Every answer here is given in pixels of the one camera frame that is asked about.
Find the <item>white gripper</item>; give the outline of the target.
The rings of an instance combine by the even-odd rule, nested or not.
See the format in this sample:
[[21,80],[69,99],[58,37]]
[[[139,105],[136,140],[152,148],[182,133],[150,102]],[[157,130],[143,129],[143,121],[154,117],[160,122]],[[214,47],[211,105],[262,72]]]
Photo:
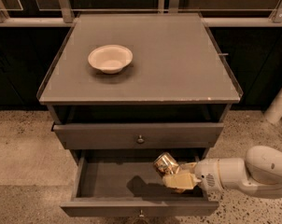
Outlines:
[[219,159],[182,163],[180,169],[182,171],[177,174],[162,178],[167,188],[194,189],[200,183],[199,187],[205,191],[223,191],[219,177]]

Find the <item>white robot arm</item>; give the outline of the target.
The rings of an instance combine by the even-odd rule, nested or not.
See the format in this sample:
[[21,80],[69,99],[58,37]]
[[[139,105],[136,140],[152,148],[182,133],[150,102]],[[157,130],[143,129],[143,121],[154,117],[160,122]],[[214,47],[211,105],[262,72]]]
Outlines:
[[282,198],[282,124],[267,108],[227,114],[220,140],[199,161],[160,155],[162,182],[178,191],[238,190],[247,196]]

